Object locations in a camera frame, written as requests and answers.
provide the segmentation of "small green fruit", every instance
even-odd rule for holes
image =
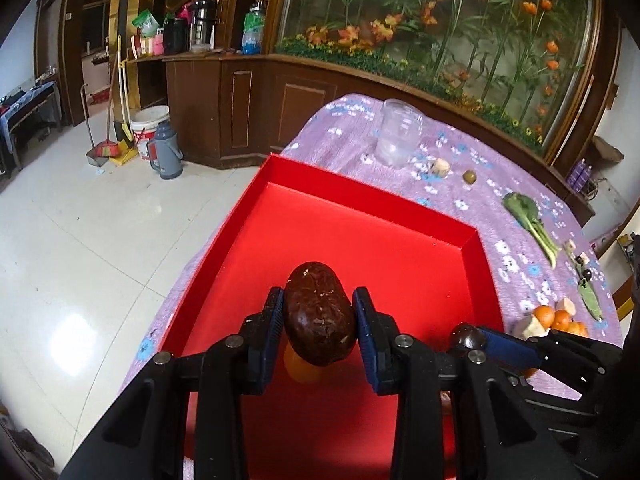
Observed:
[[[462,179],[471,186],[477,179],[476,172],[466,170],[465,173],[462,174]]]

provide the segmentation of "glass window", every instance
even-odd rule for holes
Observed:
[[[594,0],[286,0],[276,50],[386,76],[543,153],[586,56]]]

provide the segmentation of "white bucket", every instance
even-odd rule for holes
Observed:
[[[169,107],[164,105],[151,106],[140,110],[131,116],[131,130],[133,139],[138,146],[140,158],[149,160],[149,150],[146,144],[154,138],[158,124],[169,119]]]

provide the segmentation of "red tray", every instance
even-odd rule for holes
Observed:
[[[317,260],[350,297],[369,289],[402,332],[444,350],[462,321],[502,330],[478,232],[466,224],[335,173],[271,155],[211,243],[162,342],[175,355],[203,352],[259,312],[271,286]],[[376,396],[360,351],[320,383],[295,383],[282,363],[261,397],[242,398],[254,480],[388,478],[398,400]],[[192,396],[187,455],[194,428]],[[444,425],[446,455],[454,442]]]

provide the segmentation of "metal bolt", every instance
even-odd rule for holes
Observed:
[[[409,348],[412,344],[414,344],[414,338],[407,334],[400,334],[396,336],[394,340],[396,346],[400,348]]]
[[[239,334],[230,335],[225,339],[228,348],[239,348],[244,344],[244,338]]]
[[[476,365],[481,365],[486,361],[486,354],[482,350],[470,350],[466,356]]]
[[[171,354],[169,352],[162,351],[162,352],[158,352],[156,355],[154,355],[154,362],[157,365],[165,365],[170,360],[171,360]]]

